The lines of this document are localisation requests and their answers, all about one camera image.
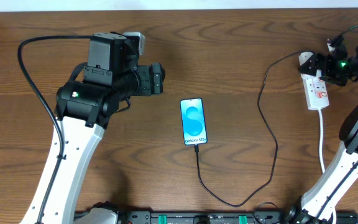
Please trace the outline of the blue Galaxy smartphone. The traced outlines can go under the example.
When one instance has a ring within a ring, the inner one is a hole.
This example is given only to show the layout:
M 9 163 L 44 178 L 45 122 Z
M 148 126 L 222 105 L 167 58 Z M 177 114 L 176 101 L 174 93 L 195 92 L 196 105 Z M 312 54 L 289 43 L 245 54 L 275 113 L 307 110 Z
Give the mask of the blue Galaxy smartphone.
M 206 144 L 208 142 L 204 118 L 203 100 L 201 98 L 180 101 L 181 122 L 184 144 L 187 146 Z

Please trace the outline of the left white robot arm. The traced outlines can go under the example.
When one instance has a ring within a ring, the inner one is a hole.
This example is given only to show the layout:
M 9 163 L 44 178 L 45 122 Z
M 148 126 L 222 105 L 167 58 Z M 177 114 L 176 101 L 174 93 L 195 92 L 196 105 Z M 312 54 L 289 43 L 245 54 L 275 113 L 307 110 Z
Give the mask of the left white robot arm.
M 101 204 L 76 213 L 87 168 L 111 116 L 132 96 L 163 92 L 161 64 L 139 65 L 145 37 L 140 32 L 97 32 L 89 36 L 88 60 L 77 65 L 48 108 L 54 130 L 40 182 L 24 223 L 125 223 Z

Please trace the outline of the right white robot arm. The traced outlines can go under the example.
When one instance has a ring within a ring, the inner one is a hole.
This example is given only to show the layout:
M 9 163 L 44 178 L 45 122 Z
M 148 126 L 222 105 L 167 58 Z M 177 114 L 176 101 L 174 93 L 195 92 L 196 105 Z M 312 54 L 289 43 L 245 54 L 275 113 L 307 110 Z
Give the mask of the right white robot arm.
M 303 52 L 299 73 L 338 86 L 358 81 L 358 46 L 356 54 L 348 57 L 344 35 L 328 40 L 329 54 Z M 291 208 L 284 223 L 331 223 L 333 210 L 358 179 L 358 105 L 343 122 L 339 132 L 339 149 L 317 183 L 300 197 Z

